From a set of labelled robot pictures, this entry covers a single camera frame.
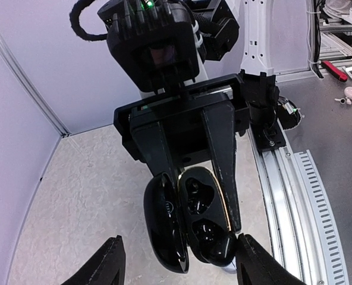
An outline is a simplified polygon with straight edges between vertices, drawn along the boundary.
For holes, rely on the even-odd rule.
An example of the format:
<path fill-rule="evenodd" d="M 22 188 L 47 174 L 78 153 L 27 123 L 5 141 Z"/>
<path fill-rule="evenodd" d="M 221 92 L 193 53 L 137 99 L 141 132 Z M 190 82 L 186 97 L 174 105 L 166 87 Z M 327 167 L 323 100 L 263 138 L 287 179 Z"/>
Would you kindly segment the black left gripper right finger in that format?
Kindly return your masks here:
<path fill-rule="evenodd" d="M 249 234 L 237 238 L 235 255 L 238 284 L 249 285 L 304 285 L 273 258 Z"/>

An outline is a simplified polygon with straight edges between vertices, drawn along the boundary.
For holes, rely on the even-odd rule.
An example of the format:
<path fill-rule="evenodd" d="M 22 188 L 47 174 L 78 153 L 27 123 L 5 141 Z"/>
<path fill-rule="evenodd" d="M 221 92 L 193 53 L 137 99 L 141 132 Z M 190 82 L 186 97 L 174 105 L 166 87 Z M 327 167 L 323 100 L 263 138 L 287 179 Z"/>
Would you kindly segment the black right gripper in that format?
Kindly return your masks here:
<path fill-rule="evenodd" d="M 123 147 L 153 176 L 166 173 L 175 188 L 184 168 L 210 161 L 230 226 L 241 231 L 235 181 L 235 134 L 249 126 L 238 74 L 162 91 L 121 106 L 113 124 Z"/>

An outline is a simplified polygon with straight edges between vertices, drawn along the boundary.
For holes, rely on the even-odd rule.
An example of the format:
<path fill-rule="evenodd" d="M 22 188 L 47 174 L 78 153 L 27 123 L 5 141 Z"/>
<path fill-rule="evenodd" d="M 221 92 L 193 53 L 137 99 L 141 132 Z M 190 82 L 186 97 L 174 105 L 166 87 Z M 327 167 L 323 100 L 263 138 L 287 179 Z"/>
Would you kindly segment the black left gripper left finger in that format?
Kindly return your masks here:
<path fill-rule="evenodd" d="M 63 285 L 124 285 L 126 254 L 122 237 L 110 237 Z"/>

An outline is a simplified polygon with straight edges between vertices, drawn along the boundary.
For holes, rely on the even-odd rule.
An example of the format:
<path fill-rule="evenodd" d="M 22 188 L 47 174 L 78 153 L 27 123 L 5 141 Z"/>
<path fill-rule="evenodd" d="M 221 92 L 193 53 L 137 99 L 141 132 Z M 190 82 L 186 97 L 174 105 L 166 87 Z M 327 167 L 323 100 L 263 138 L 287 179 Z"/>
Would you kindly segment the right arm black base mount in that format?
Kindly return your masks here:
<path fill-rule="evenodd" d="M 297 127 L 303 115 L 286 97 L 279 95 L 276 76 L 240 71 L 242 91 L 250 111 L 250 128 L 259 152 L 286 146 L 284 131 Z"/>

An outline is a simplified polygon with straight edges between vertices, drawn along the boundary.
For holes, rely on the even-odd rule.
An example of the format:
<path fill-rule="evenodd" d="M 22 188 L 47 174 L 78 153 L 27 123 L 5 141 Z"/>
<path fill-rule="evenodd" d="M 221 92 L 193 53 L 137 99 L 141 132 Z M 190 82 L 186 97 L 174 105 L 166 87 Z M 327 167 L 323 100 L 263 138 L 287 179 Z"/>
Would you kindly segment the black earbud charging case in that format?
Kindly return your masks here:
<path fill-rule="evenodd" d="M 228 266 L 235 257 L 236 235 L 215 175 L 191 167 L 173 185 L 167 173 L 154 176 L 143 198 L 152 249 L 167 270 L 186 274 L 188 251 L 200 261 Z"/>

